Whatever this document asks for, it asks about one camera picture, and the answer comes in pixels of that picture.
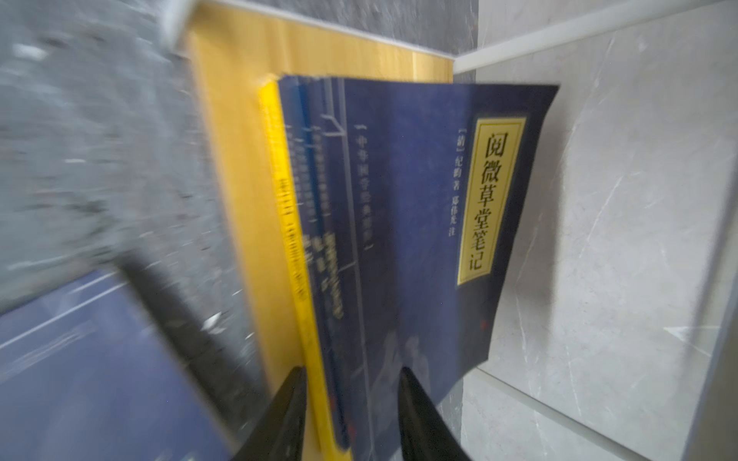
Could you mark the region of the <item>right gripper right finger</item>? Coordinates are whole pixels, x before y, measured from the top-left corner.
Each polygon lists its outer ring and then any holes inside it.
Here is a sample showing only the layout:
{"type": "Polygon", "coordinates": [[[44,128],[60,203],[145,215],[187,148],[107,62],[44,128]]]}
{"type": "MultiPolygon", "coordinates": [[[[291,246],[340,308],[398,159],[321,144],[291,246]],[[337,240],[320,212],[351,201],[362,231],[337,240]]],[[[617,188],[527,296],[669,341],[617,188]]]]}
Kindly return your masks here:
{"type": "Polygon", "coordinates": [[[404,460],[470,460],[409,367],[400,372],[398,422],[404,460]]]}

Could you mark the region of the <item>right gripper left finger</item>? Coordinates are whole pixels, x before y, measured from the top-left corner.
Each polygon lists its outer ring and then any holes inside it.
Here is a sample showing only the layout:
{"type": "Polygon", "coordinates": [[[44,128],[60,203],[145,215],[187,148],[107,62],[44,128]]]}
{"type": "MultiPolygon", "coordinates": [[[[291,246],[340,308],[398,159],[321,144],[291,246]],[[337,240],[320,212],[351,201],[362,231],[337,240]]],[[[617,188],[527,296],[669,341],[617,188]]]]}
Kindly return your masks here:
{"type": "Polygon", "coordinates": [[[301,460],[307,419],[307,371],[294,367],[232,461],[301,460]]]}

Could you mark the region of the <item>navy book yellow label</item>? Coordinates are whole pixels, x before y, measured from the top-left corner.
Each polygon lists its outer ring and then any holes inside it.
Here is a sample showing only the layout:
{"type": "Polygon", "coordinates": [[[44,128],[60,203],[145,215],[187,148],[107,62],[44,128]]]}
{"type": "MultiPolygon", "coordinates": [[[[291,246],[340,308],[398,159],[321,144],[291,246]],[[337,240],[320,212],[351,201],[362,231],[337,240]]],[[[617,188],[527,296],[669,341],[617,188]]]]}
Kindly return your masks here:
{"type": "Polygon", "coordinates": [[[402,368],[441,403],[488,359],[558,88],[318,79],[345,421],[353,459],[387,460],[402,368]]]}

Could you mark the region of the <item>blue book Han Feizi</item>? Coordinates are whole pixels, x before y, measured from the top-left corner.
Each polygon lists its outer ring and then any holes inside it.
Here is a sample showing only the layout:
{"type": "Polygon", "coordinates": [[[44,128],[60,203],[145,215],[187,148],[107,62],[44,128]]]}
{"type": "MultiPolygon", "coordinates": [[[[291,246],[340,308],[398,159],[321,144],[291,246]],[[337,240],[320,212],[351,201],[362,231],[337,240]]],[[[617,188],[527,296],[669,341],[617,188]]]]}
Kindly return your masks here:
{"type": "Polygon", "coordinates": [[[306,321],[309,382],[317,389],[313,401],[321,447],[330,459],[349,459],[351,436],[345,421],[345,380],[336,332],[343,305],[324,165],[322,84],[321,79],[304,76],[279,81],[299,237],[299,246],[290,255],[299,257],[298,267],[305,273],[300,318],[306,321]]]}

